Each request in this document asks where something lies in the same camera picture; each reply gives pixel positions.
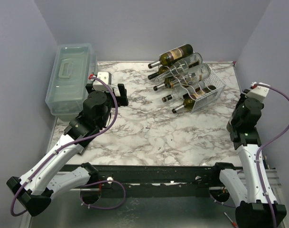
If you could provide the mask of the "green bottle silver foil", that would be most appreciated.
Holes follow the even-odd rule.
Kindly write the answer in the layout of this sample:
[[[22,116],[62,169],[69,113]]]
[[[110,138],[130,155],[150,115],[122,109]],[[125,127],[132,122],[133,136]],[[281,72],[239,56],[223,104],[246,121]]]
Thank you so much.
[[[203,89],[200,89],[198,92],[194,92],[194,93],[190,94],[190,96],[188,98],[184,99],[184,101],[181,105],[172,109],[172,113],[176,114],[176,113],[184,111],[185,109],[191,111],[198,98],[202,97],[205,94],[208,94],[208,93],[214,91],[215,89],[216,89],[216,87],[214,85],[209,85]]]

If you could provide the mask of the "red handled screwdriver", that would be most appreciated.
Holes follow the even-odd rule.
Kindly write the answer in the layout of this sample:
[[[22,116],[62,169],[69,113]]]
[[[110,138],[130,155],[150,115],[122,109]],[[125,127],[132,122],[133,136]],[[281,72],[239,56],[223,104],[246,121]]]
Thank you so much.
[[[238,228],[237,224],[228,216],[228,214],[226,212],[224,212],[224,215],[229,219],[231,225],[234,227],[234,228]]]

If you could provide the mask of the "clear corked liquor bottle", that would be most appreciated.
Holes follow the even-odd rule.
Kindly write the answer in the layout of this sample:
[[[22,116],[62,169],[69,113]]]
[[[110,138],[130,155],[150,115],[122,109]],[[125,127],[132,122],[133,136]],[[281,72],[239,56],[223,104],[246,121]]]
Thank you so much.
[[[176,86],[190,86],[207,79],[211,74],[211,69],[208,64],[201,63],[189,69],[188,72],[175,76],[174,80],[166,83],[166,88],[174,88]]]

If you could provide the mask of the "small black metal stand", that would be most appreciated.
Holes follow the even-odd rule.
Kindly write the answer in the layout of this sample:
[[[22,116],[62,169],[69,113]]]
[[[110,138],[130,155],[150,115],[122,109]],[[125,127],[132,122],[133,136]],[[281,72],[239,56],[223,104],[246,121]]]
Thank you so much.
[[[82,155],[88,147],[88,144],[92,141],[92,139],[83,140],[78,142],[77,145],[77,153]]]

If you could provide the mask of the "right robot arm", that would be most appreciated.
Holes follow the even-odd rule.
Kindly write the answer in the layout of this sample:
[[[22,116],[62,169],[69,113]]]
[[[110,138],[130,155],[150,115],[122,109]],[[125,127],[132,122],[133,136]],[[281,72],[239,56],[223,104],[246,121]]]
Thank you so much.
[[[227,124],[242,163],[245,182],[229,164],[219,164],[218,170],[211,173],[211,182],[216,186],[224,185],[233,199],[240,228],[276,228],[287,214],[286,207],[278,203],[269,184],[256,128],[268,92],[268,88],[261,86],[244,90]]]

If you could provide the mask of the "clear plastic storage bin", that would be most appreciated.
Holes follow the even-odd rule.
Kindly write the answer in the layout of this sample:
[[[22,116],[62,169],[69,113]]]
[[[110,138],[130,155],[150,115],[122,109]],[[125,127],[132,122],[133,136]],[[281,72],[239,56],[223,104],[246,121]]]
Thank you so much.
[[[97,55],[89,43],[58,46],[45,102],[53,116],[69,122],[83,109],[90,73],[96,71]]]

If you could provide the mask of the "dark green front bottle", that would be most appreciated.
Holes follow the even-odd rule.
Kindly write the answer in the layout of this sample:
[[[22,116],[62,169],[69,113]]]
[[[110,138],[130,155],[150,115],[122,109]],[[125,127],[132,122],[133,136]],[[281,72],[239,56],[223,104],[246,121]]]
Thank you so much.
[[[226,129],[229,132],[229,134],[233,133],[233,127],[231,124],[232,118],[233,118],[232,116],[229,118],[228,123],[226,125]]]

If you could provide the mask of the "clear bottle black cap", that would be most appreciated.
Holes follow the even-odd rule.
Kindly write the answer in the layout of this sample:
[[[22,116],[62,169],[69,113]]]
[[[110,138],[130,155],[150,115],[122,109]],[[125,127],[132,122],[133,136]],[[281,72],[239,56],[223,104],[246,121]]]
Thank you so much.
[[[189,97],[190,94],[194,93],[194,92],[198,92],[200,90],[199,87],[193,89],[190,86],[187,88],[182,88],[182,87],[175,87],[173,92],[165,97],[163,97],[161,100],[162,102],[167,102],[170,101],[172,99],[186,99]]]

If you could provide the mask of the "green bottle with cream label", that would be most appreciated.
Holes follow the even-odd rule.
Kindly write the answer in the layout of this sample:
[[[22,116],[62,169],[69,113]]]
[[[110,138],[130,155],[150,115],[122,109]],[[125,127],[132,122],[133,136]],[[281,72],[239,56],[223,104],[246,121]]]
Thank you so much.
[[[153,87],[153,90],[154,91],[158,91],[159,89],[163,89],[163,88],[167,88],[167,85],[170,84],[170,82],[174,81],[176,78],[171,76],[171,77],[168,77],[168,78],[165,78],[164,82],[159,84],[159,85],[155,85]]]

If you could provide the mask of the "wine bottle on rack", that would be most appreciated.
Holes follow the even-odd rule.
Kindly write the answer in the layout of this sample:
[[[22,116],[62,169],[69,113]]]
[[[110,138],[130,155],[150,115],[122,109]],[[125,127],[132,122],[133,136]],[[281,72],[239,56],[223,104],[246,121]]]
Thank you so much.
[[[151,69],[159,65],[169,66],[176,61],[191,55],[192,53],[193,47],[190,44],[179,46],[173,50],[161,54],[157,61],[148,64],[148,68]]]

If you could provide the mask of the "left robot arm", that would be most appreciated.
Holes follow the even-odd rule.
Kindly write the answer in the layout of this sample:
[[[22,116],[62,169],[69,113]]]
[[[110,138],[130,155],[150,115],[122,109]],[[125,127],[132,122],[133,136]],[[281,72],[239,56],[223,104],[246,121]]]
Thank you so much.
[[[94,90],[91,84],[87,84],[86,88],[90,93],[83,103],[82,112],[69,123],[56,145],[28,172],[7,180],[6,184],[14,194],[10,206],[12,216],[23,214],[15,213],[16,201],[20,202],[25,212],[34,217],[42,213],[52,200],[71,189],[98,185],[101,190],[103,184],[115,182],[113,178],[102,177],[88,162],[56,177],[72,157],[114,125],[120,106],[128,106],[124,84],[118,84],[119,96],[116,96],[108,85],[105,86],[105,92]]]

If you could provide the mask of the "tall clear glass bottle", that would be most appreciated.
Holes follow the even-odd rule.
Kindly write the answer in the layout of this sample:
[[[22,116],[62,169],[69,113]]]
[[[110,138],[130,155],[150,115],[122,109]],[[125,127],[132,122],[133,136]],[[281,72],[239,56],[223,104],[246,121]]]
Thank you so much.
[[[174,63],[167,71],[155,78],[156,82],[159,82],[165,78],[171,76],[178,76],[182,73],[187,73],[190,68],[195,67],[203,62],[203,58],[199,53],[193,53],[176,63]]]

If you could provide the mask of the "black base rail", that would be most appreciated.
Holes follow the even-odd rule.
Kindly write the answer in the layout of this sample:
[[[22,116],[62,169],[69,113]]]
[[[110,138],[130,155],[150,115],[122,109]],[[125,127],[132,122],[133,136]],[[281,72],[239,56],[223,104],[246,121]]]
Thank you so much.
[[[161,198],[209,197],[210,190],[224,185],[209,166],[123,166],[95,165],[97,177],[103,181],[102,197]]]

